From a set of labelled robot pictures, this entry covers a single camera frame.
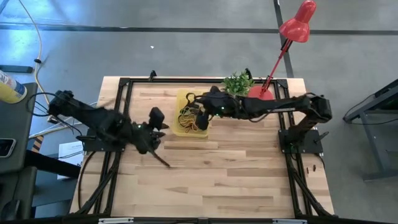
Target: potted plant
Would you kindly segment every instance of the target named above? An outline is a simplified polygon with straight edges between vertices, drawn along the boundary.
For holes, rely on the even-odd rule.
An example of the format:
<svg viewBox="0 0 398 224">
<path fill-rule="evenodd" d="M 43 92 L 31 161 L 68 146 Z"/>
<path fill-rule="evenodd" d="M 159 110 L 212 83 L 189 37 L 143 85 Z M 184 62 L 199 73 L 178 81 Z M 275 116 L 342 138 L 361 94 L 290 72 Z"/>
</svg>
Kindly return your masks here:
<svg viewBox="0 0 398 224">
<path fill-rule="evenodd" d="M 225 92 L 231 95 L 246 96 L 250 87 L 254 85 L 254 81 L 249 78 L 246 71 L 243 71 L 240 75 L 234 72 L 230 77 L 224 79 L 223 84 L 225 85 Z"/>
</svg>

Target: lamp shade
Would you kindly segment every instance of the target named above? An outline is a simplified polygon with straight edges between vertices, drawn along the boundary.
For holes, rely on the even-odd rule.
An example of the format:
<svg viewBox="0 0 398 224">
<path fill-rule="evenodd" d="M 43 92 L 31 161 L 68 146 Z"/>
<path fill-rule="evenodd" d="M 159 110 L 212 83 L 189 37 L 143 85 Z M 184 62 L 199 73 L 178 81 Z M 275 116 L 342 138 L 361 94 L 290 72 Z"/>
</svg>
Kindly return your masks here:
<svg viewBox="0 0 398 224">
<path fill-rule="evenodd" d="M 304 1 L 298 9 L 296 16 L 283 23 L 279 28 L 279 32 L 290 40 L 301 43 L 306 42 L 310 35 L 308 22 L 310 22 L 316 8 L 317 4 L 315 1 Z"/>
</svg>

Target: white paper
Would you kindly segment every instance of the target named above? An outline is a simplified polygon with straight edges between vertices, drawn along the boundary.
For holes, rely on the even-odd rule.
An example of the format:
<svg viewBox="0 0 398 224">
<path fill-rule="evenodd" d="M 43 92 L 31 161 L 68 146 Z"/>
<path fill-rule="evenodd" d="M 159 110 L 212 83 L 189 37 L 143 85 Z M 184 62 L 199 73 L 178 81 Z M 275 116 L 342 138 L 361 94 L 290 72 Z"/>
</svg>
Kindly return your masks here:
<svg viewBox="0 0 398 224">
<path fill-rule="evenodd" d="M 58 150 L 58 157 L 65 157 L 67 155 L 70 155 L 70 154 L 73 154 L 76 152 L 81 152 L 81 153 L 71 156 L 71 157 L 68 157 L 68 158 L 59 159 L 59 160 L 73 164 L 73 165 L 81 166 L 81 163 L 83 162 L 83 144 L 81 143 L 81 141 L 60 144 L 59 150 Z M 65 177 L 62 175 L 57 176 L 58 180 L 63 180 L 66 178 L 68 178 L 68 177 Z"/>
</svg>

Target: wooden table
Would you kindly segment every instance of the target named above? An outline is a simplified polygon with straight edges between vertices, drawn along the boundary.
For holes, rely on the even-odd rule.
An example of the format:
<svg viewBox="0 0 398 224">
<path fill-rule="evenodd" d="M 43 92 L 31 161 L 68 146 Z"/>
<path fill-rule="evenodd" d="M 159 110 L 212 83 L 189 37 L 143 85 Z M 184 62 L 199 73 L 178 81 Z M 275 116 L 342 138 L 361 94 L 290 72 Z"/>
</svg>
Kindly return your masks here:
<svg viewBox="0 0 398 224">
<path fill-rule="evenodd" d="M 119 78 L 104 77 L 98 106 L 113 108 Z M 287 81 L 291 96 L 306 92 L 303 79 Z M 210 87 L 211 84 L 201 83 L 135 83 L 129 115 L 141 123 L 149 119 L 150 109 L 158 106 L 165 115 L 165 123 L 172 125 L 177 90 L 208 91 Z M 294 116 L 298 123 L 304 114 L 296 112 Z M 270 114 L 259 123 L 214 118 L 205 139 L 178 137 L 165 130 L 167 135 L 157 153 L 170 163 L 170 170 L 151 155 L 140 155 L 134 146 L 127 147 L 119 167 L 112 216 L 294 217 L 285 157 L 279 149 L 279 129 L 277 114 Z M 87 165 L 81 185 L 83 203 L 98 185 L 103 157 L 104 153 L 96 153 Z M 303 164 L 309 189 L 333 213 L 320 159 L 304 154 Z M 104 191 L 102 209 L 107 196 L 108 188 Z M 304 212 L 299 190 L 298 197 Z M 71 212 L 76 210 L 77 191 Z"/>
</svg>

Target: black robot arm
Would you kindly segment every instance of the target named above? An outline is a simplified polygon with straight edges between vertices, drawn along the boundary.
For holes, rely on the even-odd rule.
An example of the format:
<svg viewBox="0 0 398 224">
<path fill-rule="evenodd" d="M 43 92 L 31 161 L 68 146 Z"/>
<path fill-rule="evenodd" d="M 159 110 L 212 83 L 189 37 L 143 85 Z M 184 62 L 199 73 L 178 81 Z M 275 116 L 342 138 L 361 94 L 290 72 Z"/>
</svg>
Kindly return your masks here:
<svg viewBox="0 0 398 224">
<path fill-rule="evenodd" d="M 269 113 L 300 111 L 306 114 L 297 125 L 291 126 L 287 135 L 288 142 L 297 142 L 304 138 L 305 134 L 317 123 L 326 123 L 331 120 L 331 108 L 329 100 L 313 93 L 306 93 L 299 97 L 281 100 L 260 100 L 244 96 L 232 96 L 220 91 L 218 87 L 211 87 L 209 92 L 196 96 L 194 102 L 200 103 L 204 111 L 199 111 L 196 125 L 207 129 L 209 116 L 247 119 L 257 122 Z"/>
<path fill-rule="evenodd" d="M 137 124 L 115 110 L 103 107 L 93 108 L 73 98 L 71 91 L 57 91 L 55 98 L 49 104 L 49 114 L 71 116 L 79 120 L 90 129 L 95 136 L 79 136 L 83 141 L 99 138 L 104 143 L 115 147 L 133 144 L 141 154 L 153 153 L 160 144 L 164 133 L 154 131 L 168 128 L 163 124 L 164 115 L 158 108 L 152 108 L 149 123 Z"/>
</svg>

